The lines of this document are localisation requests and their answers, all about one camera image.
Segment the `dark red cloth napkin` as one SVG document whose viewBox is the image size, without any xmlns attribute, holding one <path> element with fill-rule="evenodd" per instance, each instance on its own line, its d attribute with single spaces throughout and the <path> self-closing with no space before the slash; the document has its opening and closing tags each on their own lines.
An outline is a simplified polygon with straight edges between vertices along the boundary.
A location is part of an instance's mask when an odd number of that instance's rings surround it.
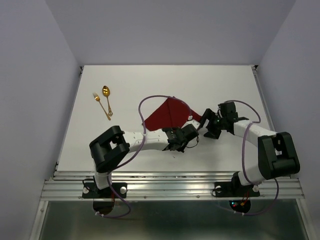
<svg viewBox="0 0 320 240">
<path fill-rule="evenodd" d="M 145 120 L 141 107 L 144 101 L 151 98 L 166 98 L 166 100 Z M 181 128 L 187 121 L 200 122 L 201 115 L 192 110 L 184 101 L 167 95 L 151 95 L 145 97 L 138 105 L 142 126 L 145 131 L 155 131 L 162 128 Z"/>
</svg>

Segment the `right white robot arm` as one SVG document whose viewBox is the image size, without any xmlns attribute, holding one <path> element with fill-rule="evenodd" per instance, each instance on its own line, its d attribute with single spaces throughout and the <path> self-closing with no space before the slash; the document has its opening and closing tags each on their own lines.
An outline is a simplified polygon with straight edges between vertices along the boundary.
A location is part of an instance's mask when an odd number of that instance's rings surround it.
<svg viewBox="0 0 320 240">
<path fill-rule="evenodd" d="M 236 103 L 236 100 L 225 101 L 216 112 L 208 108 L 200 119 L 199 127 L 207 129 L 206 138 L 217 140 L 222 131 L 242 138 L 242 170 L 235 172 L 230 181 L 215 182 L 216 197 L 241 196 L 266 180 L 294 175 L 301 169 L 292 136 L 260 127 L 260 119 L 251 121 L 239 116 Z M 252 167 L 245 166 L 247 142 L 257 147 L 257 163 Z"/>
</svg>

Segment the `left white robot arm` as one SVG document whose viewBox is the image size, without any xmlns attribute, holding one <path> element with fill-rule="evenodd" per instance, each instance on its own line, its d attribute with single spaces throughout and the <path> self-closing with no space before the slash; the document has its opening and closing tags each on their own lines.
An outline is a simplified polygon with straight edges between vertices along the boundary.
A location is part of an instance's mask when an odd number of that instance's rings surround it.
<svg viewBox="0 0 320 240">
<path fill-rule="evenodd" d="M 84 186 L 94 198 L 110 198 L 111 172 L 129 153 L 136 156 L 140 151 L 183 152 L 188 143 L 199 136 L 200 123 L 187 121 L 182 127 L 161 128 L 147 133 L 123 131 L 115 125 L 89 144 L 94 162 L 94 186 Z"/>
</svg>

